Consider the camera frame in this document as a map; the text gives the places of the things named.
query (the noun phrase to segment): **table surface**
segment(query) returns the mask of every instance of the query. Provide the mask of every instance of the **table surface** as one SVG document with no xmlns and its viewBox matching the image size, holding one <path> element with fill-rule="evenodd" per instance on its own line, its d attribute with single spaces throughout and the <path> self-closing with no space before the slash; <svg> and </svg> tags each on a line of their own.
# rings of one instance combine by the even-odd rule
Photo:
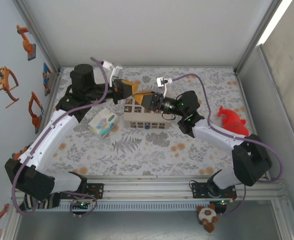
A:
<svg viewBox="0 0 294 240">
<path fill-rule="evenodd" d="M 73 67 L 62 68 L 60 72 L 56 105 L 71 84 L 69 76 Z M 204 82 L 211 120 L 222 126 L 217 113 L 220 106 L 238 112 L 248 122 L 241 90 L 232 68 L 150 68 L 128 67 L 121 78 L 134 81 L 138 91 L 160 92 L 157 77 L 176 78 L 194 73 Z M 198 112 L 207 117 L 202 88 L 198 79 L 189 77 L 168 86 L 167 96 L 175 98 L 179 94 L 194 90 L 198 96 Z M 82 175 L 211 175 L 219 169 L 232 166 L 231 156 L 207 143 L 183 134 L 175 120 L 170 129 L 126 128 L 123 120 L 124 100 L 114 105 L 111 99 L 89 110 L 83 120 L 70 132 L 48 165 L 47 173 L 75 171 Z M 103 108 L 120 116 L 118 124 L 103 140 L 92 134 L 88 122 Z"/>
</svg>

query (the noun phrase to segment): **red toy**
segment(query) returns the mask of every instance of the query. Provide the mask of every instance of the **red toy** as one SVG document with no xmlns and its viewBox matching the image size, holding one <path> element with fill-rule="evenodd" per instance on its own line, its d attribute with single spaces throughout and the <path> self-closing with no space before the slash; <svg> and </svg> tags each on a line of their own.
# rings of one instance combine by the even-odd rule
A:
<svg viewBox="0 0 294 240">
<path fill-rule="evenodd" d="M 249 136 L 248 129 L 244 126 L 246 124 L 245 119 L 240 119 L 239 115 L 229 109 L 223 109 L 222 106 L 219 109 L 218 116 L 225 115 L 222 119 L 223 129 L 226 129 L 228 131 L 231 131 L 235 134 L 241 134 L 245 136 Z"/>
</svg>

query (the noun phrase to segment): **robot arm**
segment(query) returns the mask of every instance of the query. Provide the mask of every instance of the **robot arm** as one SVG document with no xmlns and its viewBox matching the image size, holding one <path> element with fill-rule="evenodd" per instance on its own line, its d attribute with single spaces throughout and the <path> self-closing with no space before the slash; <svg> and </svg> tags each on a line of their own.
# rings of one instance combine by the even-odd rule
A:
<svg viewBox="0 0 294 240">
<path fill-rule="evenodd" d="M 170 83 L 162 81 L 166 80 L 157 80 L 158 85 L 165 86 Z M 176 99 L 158 92 L 138 92 L 135 94 L 135 100 L 150 111 L 163 111 L 165 114 L 181 116 L 178 125 L 184 134 L 208 141 L 232 156 L 233 168 L 220 170 L 208 180 L 208 190 L 213 196 L 219 196 L 220 192 L 232 185 L 254 185 L 272 166 L 265 148 L 239 140 L 260 142 L 257 135 L 251 134 L 246 137 L 214 124 L 209 125 L 208 120 L 197 112 L 200 104 L 194 91 L 184 92 Z"/>
<path fill-rule="evenodd" d="M 90 107 L 74 111 L 69 115 L 65 115 L 65 113 L 100 99 L 104 93 L 105 84 L 95 84 L 91 65 L 77 65 L 71 71 L 70 77 L 72 84 L 58 102 L 57 111 L 53 113 L 50 122 L 18 160 L 11 158 L 5 164 L 10 181 L 13 183 L 18 169 L 30 158 L 18 178 L 16 188 L 40 201 L 46 199 L 52 193 L 70 191 L 85 194 L 87 190 L 87 179 L 77 173 L 69 172 L 52 175 L 45 173 L 45 167 L 56 149 L 64 138 L 70 134 L 70 131 L 82 120 Z M 114 103 L 117 104 L 118 100 L 128 98 L 137 89 L 138 85 L 135 83 L 116 78 L 108 87 L 106 98 L 113 99 Z M 62 115 L 65 116 L 57 124 L 53 125 Z"/>
</svg>

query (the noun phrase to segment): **purple cable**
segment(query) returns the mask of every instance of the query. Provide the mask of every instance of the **purple cable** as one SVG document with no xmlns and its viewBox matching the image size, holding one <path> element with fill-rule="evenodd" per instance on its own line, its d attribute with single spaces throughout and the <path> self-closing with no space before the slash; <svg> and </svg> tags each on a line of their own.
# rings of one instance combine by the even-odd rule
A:
<svg viewBox="0 0 294 240">
<path fill-rule="evenodd" d="M 198 78 L 198 80 L 200 81 L 201 83 L 201 86 L 202 86 L 202 90 L 203 90 L 203 95 L 205 97 L 205 100 L 206 100 L 206 104 L 207 104 L 207 108 L 208 108 L 208 111 L 209 111 L 209 114 L 208 114 L 208 119 L 207 119 L 207 122 L 208 122 L 208 125 L 209 127 L 214 130 L 215 132 L 225 136 L 225 137 L 228 137 L 228 138 L 231 138 L 231 139 L 236 139 L 236 140 L 240 140 L 240 141 L 245 141 L 245 142 L 249 142 L 249 143 L 253 143 L 253 144 L 257 144 L 257 145 L 260 145 L 262 147 L 264 147 L 265 149 L 268 149 L 269 151 L 271 151 L 277 158 L 278 162 L 279 162 L 279 167 L 280 167 L 280 170 L 279 170 L 279 174 L 276 178 L 274 179 L 271 179 L 271 180 L 267 180 L 267 181 L 264 181 L 264 180 L 257 180 L 257 182 L 259 183 L 266 183 L 266 184 L 270 184 L 270 183 L 274 183 L 275 181 L 277 181 L 278 179 L 281 178 L 282 176 L 282 173 L 283 173 L 283 161 L 282 159 L 280 158 L 280 156 L 278 155 L 278 153 L 271 147 L 269 147 L 268 145 L 262 143 L 262 142 L 259 142 L 259 141 L 256 141 L 256 140 L 252 140 L 252 139 L 247 139 L 247 138 L 244 138 L 244 137 L 235 137 L 233 135 L 229 135 L 229 134 L 226 134 L 222 131 L 219 131 L 218 129 L 215 129 L 212 125 L 211 125 L 211 122 L 210 122 L 210 116 L 211 116 L 211 108 L 210 108 L 210 105 L 209 105 L 209 101 L 208 101 L 208 97 L 207 97 L 207 93 L 206 93 L 206 89 L 205 89 L 205 86 L 201 80 L 201 78 L 194 74 L 194 73 L 188 73 L 188 74 L 185 74 L 183 76 L 180 76 L 180 77 L 177 77 L 175 79 L 173 79 L 172 81 L 177 81 L 177 80 L 180 80 L 182 78 L 185 78 L 187 76 L 194 76 L 196 78 Z M 228 213 L 224 213 L 223 216 L 225 215 L 228 215 L 230 213 L 234 213 L 235 211 L 237 211 L 244 203 L 244 200 L 246 198 L 246 186 L 244 185 L 244 195 L 243 195 L 243 198 L 241 200 L 241 203 L 239 204 L 239 206 L 237 206 L 233 211 L 231 212 L 228 212 Z"/>
<path fill-rule="evenodd" d="M 105 91 L 102 95 L 102 97 L 94 102 L 94 103 L 91 103 L 91 104 L 88 104 L 88 105 L 85 105 L 85 106 L 80 106 L 80 107 L 76 107 L 74 109 L 71 109 L 70 111 L 67 111 L 66 113 L 62 114 L 59 118 L 57 118 L 53 123 L 52 125 L 56 125 L 62 118 L 64 118 L 66 115 L 68 114 L 71 114 L 75 111 L 78 111 L 78 110 L 82 110 L 82 109 L 86 109 L 86 108 L 91 108 L 95 105 L 98 105 L 99 103 L 101 103 L 104 98 L 106 97 L 107 95 L 107 92 L 108 92 L 108 78 L 107 78 L 107 75 L 106 75 L 106 72 L 104 71 L 102 65 L 101 65 L 101 62 L 96 60 L 94 57 L 91 57 L 90 58 L 92 61 L 94 61 L 98 67 L 100 68 L 102 74 L 103 74 L 103 77 L 105 79 Z M 45 133 L 41 136 L 41 138 L 39 139 L 39 141 L 35 144 L 34 148 L 31 150 L 30 154 L 34 154 L 36 149 L 38 148 L 38 146 L 41 144 L 41 142 L 44 140 L 44 138 L 48 135 L 48 133 L 51 131 L 51 127 L 49 127 Z M 34 208 L 32 209 L 31 212 L 23 212 L 19 205 L 18 205 L 18 202 L 17 202 L 17 198 L 16 198 L 16 186 L 17 186 L 17 182 L 18 182 L 18 178 L 23 170 L 23 168 L 27 165 L 28 161 L 30 160 L 30 157 L 27 157 L 26 160 L 22 163 L 21 167 L 19 168 L 19 170 L 17 171 L 16 175 L 15 175 L 15 178 L 13 179 L 13 182 L 12 182 L 12 189 L 11 189 L 11 195 L 12 195 L 12 201 L 13 201 L 13 205 L 15 206 L 16 210 L 18 213 L 20 213 L 21 215 L 23 216 L 29 216 L 29 215 L 32 215 L 34 213 L 34 211 L 37 209 L 38 207 L 38 204 L 35 204 L 34 205 Z"/>
<path fill-rule="evenodd" d="M 89 211 L 87 211 L 86 213 L 84 214 L 80 214 L 80 215 L 77 215 L 75 214 L 73 211 L 72 211 L 72 208 L 75 204 L 77 204 L 76 202 L 73 203 L 72 205 L 70 205 L 70 208 L 69 208 L 69 211 L 70 213 L 73 215 L 73 217 L 75 218 L 76 216 L 78 216 L 78 218 L 81 218 L 85 215 L 88 215 L 89 213 L 91 213 L 94 209 L 96 209 L 96 207 L 98 206 L 98 203 L 97 203 L 97 199 L 94 197 L 94 196 L 91 196 L 89 194 L 82 194 L 82 193 L 75 193 L 75 192 L 71 192 L 71 191 L 64 191 L 65 194 L 69 194 L 69 195 L 75 195 L 75 196 L 82 196 L 82 197 L 88 197 L 88 198 L 91 198 L 95 201 L 95 205 L 92 209 L 90 209 Z"/>
</svg>

